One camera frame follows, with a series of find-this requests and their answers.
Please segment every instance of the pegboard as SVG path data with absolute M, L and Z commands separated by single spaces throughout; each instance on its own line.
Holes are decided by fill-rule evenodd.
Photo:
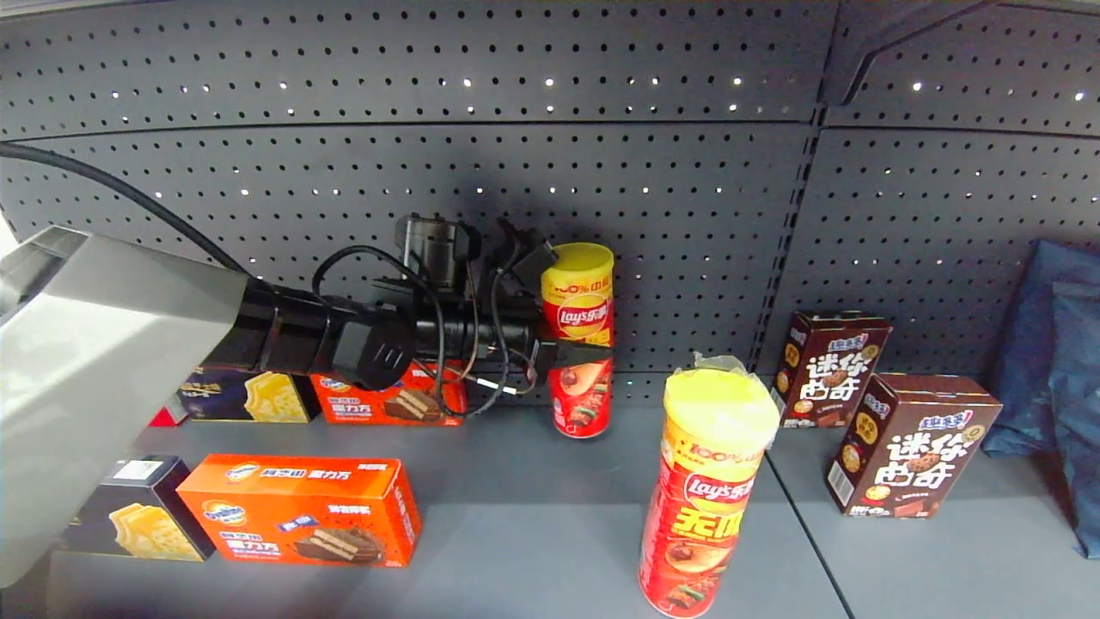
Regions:
M 1100 140 L 827 129 L 798 215 L 760 372 L 798 308 L 894 324 L 880 368 L 982 374 L 1031 241 L 1091 246 Z
M 1057 5 L 987 4 L 900 38 L 826 124 L 1100 135 L 1100 8 Z
M 411 211 L 469 221 L 490 245 L 505 213 L 551 242 L 605 242 L 617 254 L 617 367 L 667 372 L 691 350 L 748 357 L 811 134 L 794 123 L 301 125 L 35 145 L 102 165 L 254 274 L 296 287 L 343 245 L 396 250 L 396 220 Z M 55 222 L 205 258 L 84 178 L 9 161 L 0 186 L 20 237 Z M 350 257 L 324 289 L 362 295 L 383 273 Z
M 157 2 L 0 23 L 4 139 L 809 121 L 835 2 Z

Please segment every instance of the brown box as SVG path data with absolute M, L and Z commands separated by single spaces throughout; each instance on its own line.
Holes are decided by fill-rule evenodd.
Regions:
M 833 497 L 847 516 L 931 518 L 1000 412 L 965 377 L 871 377 L 829 466 Z
M 892 330 L 864 312 L 795 312 L 771 388 L 782 427 L 848 425 Z

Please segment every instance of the cardboard box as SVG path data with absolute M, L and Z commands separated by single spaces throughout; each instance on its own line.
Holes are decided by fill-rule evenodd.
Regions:
M 320 412 L 306 377 L 197 368 L 176 393 L 195 421 L 309 423 Z
M 454 372 L 453 379 L 461 372 L 461 364 L 448 364 Z M 416 366 L 410 366 L 402 380 L 382 391 L 367 391 L 338 380 L 321 376 L 311 377 L 314 389 L 320 401 L 321 412 L 329 423 L 361 423 L 387 425 L 443 425 L 462 424 L 461 418 L 443 414 L 432 398 L 435 380 Z M 452 411 L 466 412 L 466 386 L 464 383 L 443 385 L 443 401 Z
M 420 535 L 396 460 L 213 454 L 179 496 L 238 561 L 405 567 Z
M 119 461 L 62 533 L 62 550 L 204 561 L 213 543 L 176 494 L 187 466 L 175 456 Z
M 1001 404 L 958 376 L 871 377 L 826 478 L 845 515 L 931 518 Z
M 848 425 L 891 331 L 862 312 L 795 312 L 771 388 L 782 427 Z

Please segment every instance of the blue bag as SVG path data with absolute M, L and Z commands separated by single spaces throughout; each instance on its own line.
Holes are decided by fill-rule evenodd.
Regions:
M 982 449 L 990 455 L 1055 452 L 1047 379 L 1054 360 L 1054 281 L 1100 285 L 1100 255 L 1038 241 L 1005 320 L 990 393 L 1004 409 Z
M 1054 284 L 1056 346 L 1050 371 L 1054 436 L 1074 502 L 1074 531 L 1100 559 L 1100 287 Z

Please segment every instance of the brand logo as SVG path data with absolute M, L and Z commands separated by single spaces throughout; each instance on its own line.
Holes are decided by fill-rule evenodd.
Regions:
M 970 423 L 974 411 L 967 409 L 954 416 L 930 416 L 921 420 L 916 430 L 963 430 Z
M 596 291 L 606 288 L 612 285 L 610 276 L 604 277 L 598 281 L 592 281 L 591 284 L 571 284 L 565 287 L 553 286 L 553 290 L 558 294 L 580 294 L 584 291 Z
M 563 328 L 602 325 L 607 320 L 609 309 L 606 300 L 595 307 L 562 307 L 558 309 L 558 324 Z
M 684 482 L 684 496 L 719 504 L 737 504 L 748 498 L 756 478 L 739 484 L 729 484 L 693 473 Z
M 875 414 L 879 416 L 880 420 L 887 419 L 887 416 L 890 414 L 890 405 L 887 405 L 886 402 L 879 402 L 870 394 L 864 396 L 864 405 L 868 409 L 873 411 Z
M 238 484 L 248 479 L 251 475 L 260 471 L 258 463 L 241 463 L 226 472 L 226 478 L 231 484 Z
M 842 351 L 856 351 L 857 349 L 862 349 L 867 344 L 868 335 L 861 333 L 856 338 L 849 338 L 846 340 L 834 340 L 828 343 L 828 353 L 839 353 Z
M 349 389 L 351 389 L 350 385 L 345 385 L 343 383 L 340 383 L 339 380 L 337 380 L 334 378 L 322 378 L 321 379 L 321 387 L 323 387 L 324 389 L 328 389 L 330 391 L 336 391 L 336 393 L 344 393 L 344 391 L 348 391 Z
M 716 463 L 746 463 L 746 462 L 754 462 L 754 461 L 760 460 L 760 455 L 761 455 L 760 452 L 757 452 L 755 454 L 746 454 L 744 452 L 735 453 L 735 454 L 728 454 L 726 452 L 714 452 L 714 451 L 707 450 L 706 447 L 700 445 L 698 443 L 692 443 L 692 446 L 691 446 L 691 450 L 689 450 L 689 453 L 691 453 L 691 455 L 693 455 L 693 456 L 696 456 L 696 457 L 700 457 L 700 458 L 704 458 L 704 460 L 708 460 L 708 461 L 714 461 Z
M 202 504 L 202 516 L 229 527 L 241 527 L 248 521 L 244 508 L 217 500 Z

